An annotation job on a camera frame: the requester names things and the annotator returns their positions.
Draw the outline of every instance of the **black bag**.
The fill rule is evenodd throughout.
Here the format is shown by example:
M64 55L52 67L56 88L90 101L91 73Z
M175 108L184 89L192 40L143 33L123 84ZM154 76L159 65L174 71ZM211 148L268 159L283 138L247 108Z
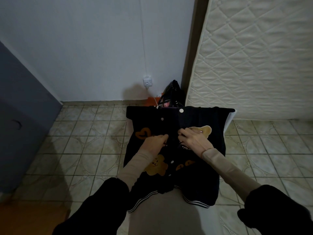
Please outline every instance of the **black bag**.
M180 89L176 80L173 80L164 90L158 105L163 107L180 107L185 106L185 93Z

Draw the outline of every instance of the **white wall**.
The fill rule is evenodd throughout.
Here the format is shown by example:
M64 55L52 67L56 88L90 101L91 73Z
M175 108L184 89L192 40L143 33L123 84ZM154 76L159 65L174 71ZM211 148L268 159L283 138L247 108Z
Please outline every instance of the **white wall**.
M0 0L0 40L61 101L145 99L181 81L194 0Z

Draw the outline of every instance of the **person's left hand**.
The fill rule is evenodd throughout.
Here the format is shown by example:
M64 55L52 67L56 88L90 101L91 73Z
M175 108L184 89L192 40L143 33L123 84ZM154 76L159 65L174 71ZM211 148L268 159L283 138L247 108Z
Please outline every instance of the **person's left hand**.
M141 145L140 149L147 150L152 154L153 157L155 157L161 151L162 147L165 146L167 139L168 134L147 137Z

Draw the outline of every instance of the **wall outlet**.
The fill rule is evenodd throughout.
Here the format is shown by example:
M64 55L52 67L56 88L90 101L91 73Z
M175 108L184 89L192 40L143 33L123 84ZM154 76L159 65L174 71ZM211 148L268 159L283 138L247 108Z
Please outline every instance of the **wall outlet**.
M144 77L143 78L143 85L145 87L152 86L152 78L150 76Z

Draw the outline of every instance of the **mattress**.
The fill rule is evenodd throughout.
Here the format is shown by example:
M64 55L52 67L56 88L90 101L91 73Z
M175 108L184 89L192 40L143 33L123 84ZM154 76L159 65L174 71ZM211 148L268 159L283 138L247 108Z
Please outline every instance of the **mattress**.
M209 0L186 106L313 118L312 0Z

